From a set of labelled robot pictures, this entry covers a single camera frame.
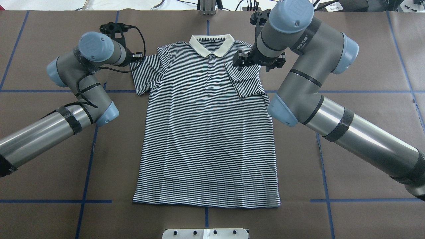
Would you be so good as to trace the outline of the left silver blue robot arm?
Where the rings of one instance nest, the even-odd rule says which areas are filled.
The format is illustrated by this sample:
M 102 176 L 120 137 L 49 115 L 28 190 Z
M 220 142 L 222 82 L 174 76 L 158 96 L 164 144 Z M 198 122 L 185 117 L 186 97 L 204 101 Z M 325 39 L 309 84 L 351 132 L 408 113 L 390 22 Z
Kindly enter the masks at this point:
M 84 33 L 76 47 L 47 67 L 52 81 L 66 88 L 65 99 L 59 99 L 59 93 L 46 93 L 42 103 L 51 110 L 1 137 L 1 177 L 93 124 L 103 126 L 117 118 L 120 111 L 97 73 L 107 68 L 118 71 L 131 62 L 139 63 L 144 56 L 144 50 L 129 50 L 122 39 L 113 39 L 111 34 Z

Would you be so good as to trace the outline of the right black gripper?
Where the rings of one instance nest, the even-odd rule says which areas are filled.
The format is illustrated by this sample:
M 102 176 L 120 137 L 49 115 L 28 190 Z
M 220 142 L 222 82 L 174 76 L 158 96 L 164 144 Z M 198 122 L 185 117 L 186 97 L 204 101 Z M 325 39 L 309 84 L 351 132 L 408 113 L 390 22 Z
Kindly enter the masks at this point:
M 259 65 L 266 67 L 266 72 L 269 72 L 271 69 L 282 68 L 285 63 L 285 52 L 272 59 L 259 59 L 258 57 L 254 56 L 253 53 L 248 52 L 247 50 L 237 50 L 232 58 L 232 66 L 237 67 L 238 71 L 241 71 L 243 67 Z

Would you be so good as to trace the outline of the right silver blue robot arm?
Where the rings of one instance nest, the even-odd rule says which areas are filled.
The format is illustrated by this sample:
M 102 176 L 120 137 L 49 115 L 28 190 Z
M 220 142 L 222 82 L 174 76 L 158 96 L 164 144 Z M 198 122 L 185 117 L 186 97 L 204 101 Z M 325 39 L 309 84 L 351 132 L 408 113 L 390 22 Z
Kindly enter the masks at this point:
M 270 71 L 281 68 L 285 50 L 291 50 L 297 59 L 268 107 L 270 115 L 289 127 L 305 125 L 424 200 L 424 153 L 321 93 L 331 74 L 340 75 L 355 62 L 361 47 L 315 12 L 308 0 L 280 0 L 273 9 L 254 12 L 255 42 L 234 56 L 233 65 Z

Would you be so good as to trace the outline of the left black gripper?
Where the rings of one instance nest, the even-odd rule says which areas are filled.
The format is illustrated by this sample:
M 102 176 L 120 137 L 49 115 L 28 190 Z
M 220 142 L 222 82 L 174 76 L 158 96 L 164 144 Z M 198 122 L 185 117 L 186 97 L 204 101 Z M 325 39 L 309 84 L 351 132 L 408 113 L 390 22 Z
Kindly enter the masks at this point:
M 144 57 L 143 52 L 133 53 L 130 50 L 126 50 L 126 64 L 130 64 L 131 62 L 141 61 Z

